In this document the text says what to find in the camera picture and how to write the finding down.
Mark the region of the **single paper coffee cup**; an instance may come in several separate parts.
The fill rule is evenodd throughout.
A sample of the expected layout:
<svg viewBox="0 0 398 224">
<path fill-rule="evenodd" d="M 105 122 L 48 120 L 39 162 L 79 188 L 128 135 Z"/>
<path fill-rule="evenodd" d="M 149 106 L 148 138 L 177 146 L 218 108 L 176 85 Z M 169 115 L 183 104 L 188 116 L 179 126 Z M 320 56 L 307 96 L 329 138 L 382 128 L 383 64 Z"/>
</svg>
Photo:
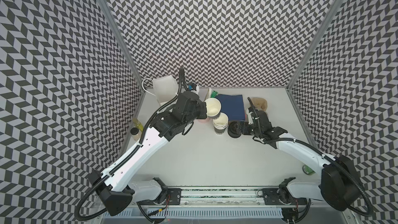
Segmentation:
<svg viewBox="0 0 398 224">
<path fill-rule="evenodd" d="M 208 98 L 205 100 L 206 103 L 206 115 L 208 118 L 216 119 L 220 116 L 221 103 L 216 98 Z"/>
</svg>

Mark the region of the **black cup lid stack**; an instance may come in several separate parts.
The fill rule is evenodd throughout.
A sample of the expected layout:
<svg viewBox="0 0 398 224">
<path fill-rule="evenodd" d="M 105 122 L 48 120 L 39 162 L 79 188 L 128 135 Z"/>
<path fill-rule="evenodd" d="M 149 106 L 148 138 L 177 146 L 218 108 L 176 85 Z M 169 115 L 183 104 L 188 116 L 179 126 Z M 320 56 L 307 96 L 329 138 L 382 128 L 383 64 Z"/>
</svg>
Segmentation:
<svg viewBox="0 0 398 224">
<path fill-rule="evenodd" d="M 229 123 L 228 135 L 233 139 L 237 139 L 237 138 L 241 137 L 242 130 L 241 130 L 241 122 L 240 121 L 232 121 Z"/>
</svg>

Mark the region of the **beige pulp cup carrier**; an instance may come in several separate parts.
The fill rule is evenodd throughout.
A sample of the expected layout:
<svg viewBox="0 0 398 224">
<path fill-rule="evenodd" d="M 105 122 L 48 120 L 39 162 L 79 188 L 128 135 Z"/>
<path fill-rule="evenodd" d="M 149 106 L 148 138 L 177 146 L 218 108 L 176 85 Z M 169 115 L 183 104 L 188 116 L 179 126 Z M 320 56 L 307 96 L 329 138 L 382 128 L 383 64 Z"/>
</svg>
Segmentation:
<svg viewBox="0 0 398 224">
<path fill-rule="evenodd" d="M 268 108 L 268 102 L 266 99 L 261 97 L 251 97 L 250 99 L 256 109 L 266 112 Z"/>
</svg>

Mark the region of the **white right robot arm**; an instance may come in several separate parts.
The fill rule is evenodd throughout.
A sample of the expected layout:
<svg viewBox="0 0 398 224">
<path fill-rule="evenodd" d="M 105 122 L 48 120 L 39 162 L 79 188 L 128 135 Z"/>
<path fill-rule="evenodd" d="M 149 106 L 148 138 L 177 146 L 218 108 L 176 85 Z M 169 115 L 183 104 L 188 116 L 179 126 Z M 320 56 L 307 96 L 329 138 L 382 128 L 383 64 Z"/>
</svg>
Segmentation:
<svg viewBox="0 0 398 224">
<path fill-rule="evenodd" d="M 349 209 L 364 217 L 373 215 L 373 204 L 351 159 L 322 152 L 315 146 L 298 140 L 287 130 L 273 127 L 267 113 L 257 109 L 251 98 L 248 101 L 249 122 L 241 131 L 251 135 L 255 142 L 291 155 L 318 176 L 314 181 L 303 183 L 296 181 L 295 177 L 287 178 L 281 184 L 286 194 L 293 198 L 324 201 L 341 212 Z"/>
</svg>

